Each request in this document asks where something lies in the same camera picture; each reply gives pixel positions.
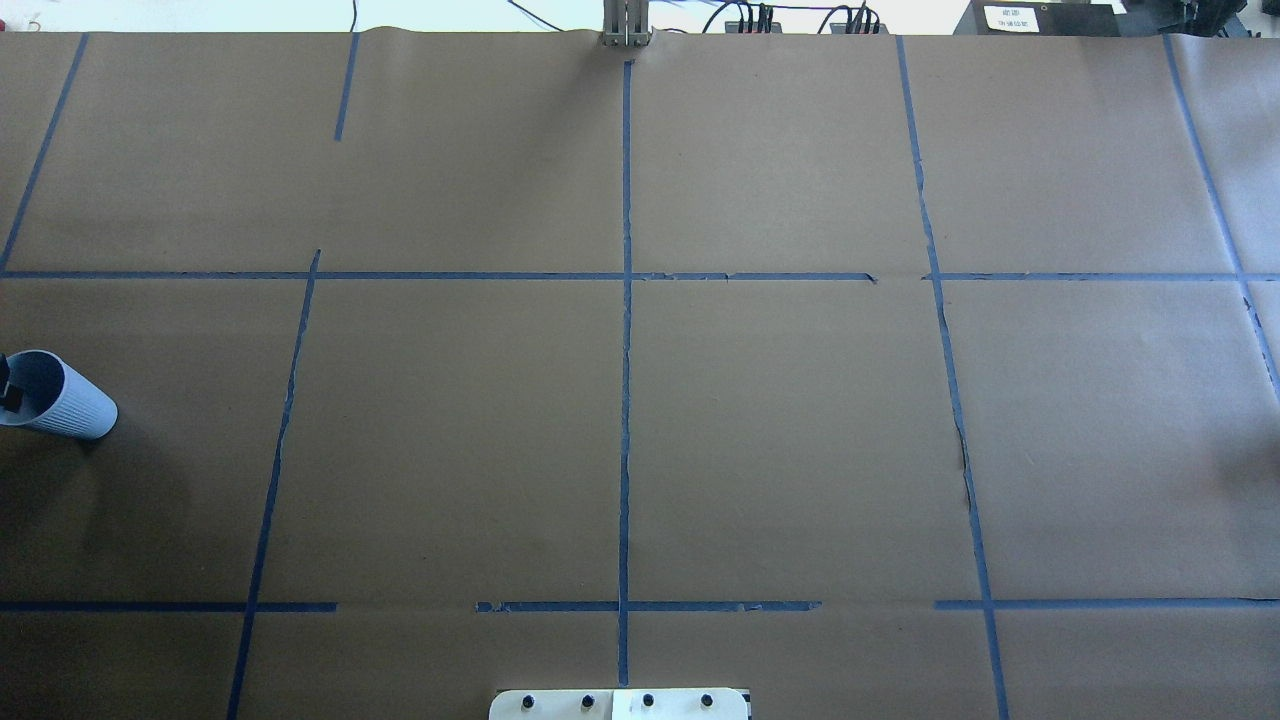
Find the blue ribbed cup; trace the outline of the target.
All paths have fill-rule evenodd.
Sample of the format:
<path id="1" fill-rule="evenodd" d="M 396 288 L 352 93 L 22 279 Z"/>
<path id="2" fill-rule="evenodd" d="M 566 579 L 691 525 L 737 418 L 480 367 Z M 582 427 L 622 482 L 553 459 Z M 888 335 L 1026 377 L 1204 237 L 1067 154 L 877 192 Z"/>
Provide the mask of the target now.
<path id="1" fill-rule="evenodd" d="M 105 437 L 116 424 L 116 404 L 56 354 L 26 350 L 8 355 L 19 411 L 1 411 L 1 424 L 79 441 Z"/>

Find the near orange black connector hub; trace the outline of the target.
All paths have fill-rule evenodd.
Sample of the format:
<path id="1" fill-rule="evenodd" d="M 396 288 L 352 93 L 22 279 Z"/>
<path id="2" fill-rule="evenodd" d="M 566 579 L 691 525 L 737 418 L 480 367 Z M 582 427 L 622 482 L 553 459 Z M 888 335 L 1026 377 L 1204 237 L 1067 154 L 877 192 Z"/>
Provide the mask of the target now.
<path id="1" fill-rule="evenodd" d="M 888 35 L 890 29 L 881 14 L 861 1 L 858 5 L 841 4 L 826 10 L 817 31 L 818 35 Z"/>

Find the orange black connector hub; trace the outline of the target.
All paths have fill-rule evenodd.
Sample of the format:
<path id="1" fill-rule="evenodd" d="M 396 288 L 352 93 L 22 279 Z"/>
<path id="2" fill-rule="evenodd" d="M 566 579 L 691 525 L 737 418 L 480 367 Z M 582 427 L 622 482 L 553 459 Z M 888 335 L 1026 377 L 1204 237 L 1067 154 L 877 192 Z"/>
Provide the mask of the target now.
<path id="1" fill-rule="evenodd" d="M 777 8 L 749 1 L 716 3 L 699 28 L 700 35 L 781 35 Z"/>
<path id="2" fill-rule="evenodd" d="M 818 35 L 888 35 L 890 29 L 881 14 L 861 1 L 858 5 L 841 4 L 826 10 L 817 31 Z"/>

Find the far orange black connector hub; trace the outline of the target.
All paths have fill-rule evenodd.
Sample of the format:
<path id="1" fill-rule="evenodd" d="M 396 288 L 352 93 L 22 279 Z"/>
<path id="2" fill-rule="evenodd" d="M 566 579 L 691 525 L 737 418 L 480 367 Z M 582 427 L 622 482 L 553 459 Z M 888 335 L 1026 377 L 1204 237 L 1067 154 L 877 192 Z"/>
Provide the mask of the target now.
<path id="1" fill-rule="evenodd" d="M 700 35 L 781 35 L 777 8 L 749 1 L 716 3 L 699 28 Z"/>

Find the aluminium frame post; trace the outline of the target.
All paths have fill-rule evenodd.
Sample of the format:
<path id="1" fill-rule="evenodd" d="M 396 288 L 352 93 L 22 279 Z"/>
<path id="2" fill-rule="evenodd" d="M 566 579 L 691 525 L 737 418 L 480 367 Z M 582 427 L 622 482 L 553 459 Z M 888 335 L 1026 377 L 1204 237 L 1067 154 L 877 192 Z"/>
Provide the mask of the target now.
<path id="1" fill-rule="evenodd" d="M 645 47 L 652 41 L 649 0 L 602 1 L 600 44 L 605 47 Z"/>

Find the white pillar with base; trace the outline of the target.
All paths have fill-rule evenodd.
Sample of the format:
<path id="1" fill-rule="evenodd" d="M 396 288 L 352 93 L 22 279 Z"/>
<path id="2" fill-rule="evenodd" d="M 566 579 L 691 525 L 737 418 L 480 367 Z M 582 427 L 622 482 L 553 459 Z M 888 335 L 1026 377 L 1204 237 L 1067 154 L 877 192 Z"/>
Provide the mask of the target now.
<path id="1" fill-rule="evenodd" d="M 751 719 L 746 691 L 730 687 L 511 689 L 489 719 Z"/>

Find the black box with label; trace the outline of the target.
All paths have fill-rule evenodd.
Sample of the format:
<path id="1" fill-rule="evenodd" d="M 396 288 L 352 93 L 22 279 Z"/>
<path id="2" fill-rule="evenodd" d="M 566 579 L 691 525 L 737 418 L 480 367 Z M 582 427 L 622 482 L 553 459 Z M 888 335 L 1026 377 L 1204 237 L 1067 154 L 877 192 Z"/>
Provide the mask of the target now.
<path id="1" fill-rule="evenodd" d="M 1121 31 L 1110 3 L 969 1 L 952 35 L 1120 37 Z"/>

